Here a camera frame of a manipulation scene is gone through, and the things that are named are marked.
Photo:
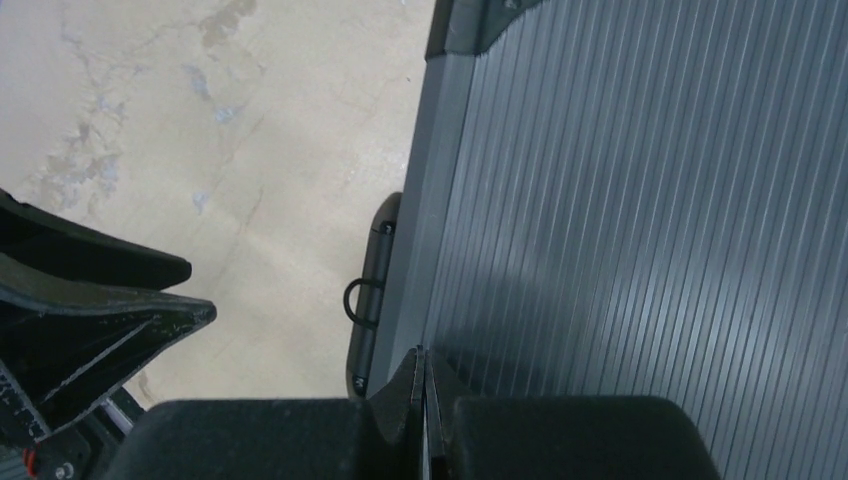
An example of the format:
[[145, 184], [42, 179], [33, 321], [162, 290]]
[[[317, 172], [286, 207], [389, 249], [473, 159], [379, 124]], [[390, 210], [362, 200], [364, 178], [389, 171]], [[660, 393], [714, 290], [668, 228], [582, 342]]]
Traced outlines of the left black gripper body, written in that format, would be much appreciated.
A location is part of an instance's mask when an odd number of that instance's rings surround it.
[[125, 448], [146, 410], [126, 384], [144, 362], [20, 370], [1, 362], [3, 479], [136, 479]]

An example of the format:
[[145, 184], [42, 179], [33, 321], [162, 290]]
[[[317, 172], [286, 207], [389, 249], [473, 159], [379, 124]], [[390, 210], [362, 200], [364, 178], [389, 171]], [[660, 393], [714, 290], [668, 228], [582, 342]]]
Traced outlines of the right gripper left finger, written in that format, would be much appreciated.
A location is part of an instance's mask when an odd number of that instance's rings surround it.
[[144, 414], [108, 479], [415, 479], [424, 351], [368, 399], [181, 400]]

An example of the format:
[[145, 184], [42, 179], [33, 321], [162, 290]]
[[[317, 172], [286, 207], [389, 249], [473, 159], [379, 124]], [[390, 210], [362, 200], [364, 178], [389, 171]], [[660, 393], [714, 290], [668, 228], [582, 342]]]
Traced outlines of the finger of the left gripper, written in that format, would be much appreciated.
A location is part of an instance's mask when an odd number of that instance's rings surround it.
[[63, 219], [1, 192], [1, 253], [71, 281], [162, 291], [187, 281], [187, 260]]
[[3, 256], [2, 430], [67, 429], [215, 317], [206, 300], [69, 281]]

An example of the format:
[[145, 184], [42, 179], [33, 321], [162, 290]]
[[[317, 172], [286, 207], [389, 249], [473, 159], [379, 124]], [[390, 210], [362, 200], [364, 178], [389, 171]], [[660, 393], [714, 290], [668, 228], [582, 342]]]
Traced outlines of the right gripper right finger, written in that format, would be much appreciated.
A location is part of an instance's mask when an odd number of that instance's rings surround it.
[[425, 357], [435, 479], [717, 479], [698, 429], [654, 396], [485, 397]]

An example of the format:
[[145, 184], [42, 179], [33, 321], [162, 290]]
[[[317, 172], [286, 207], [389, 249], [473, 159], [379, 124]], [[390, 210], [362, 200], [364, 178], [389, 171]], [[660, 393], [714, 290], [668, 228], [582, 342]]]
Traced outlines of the black poker set case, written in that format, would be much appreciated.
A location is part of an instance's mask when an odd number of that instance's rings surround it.
[[653, 395], [728, 479], [847, 475], [847, 5], [439, 1], [346, 380]]

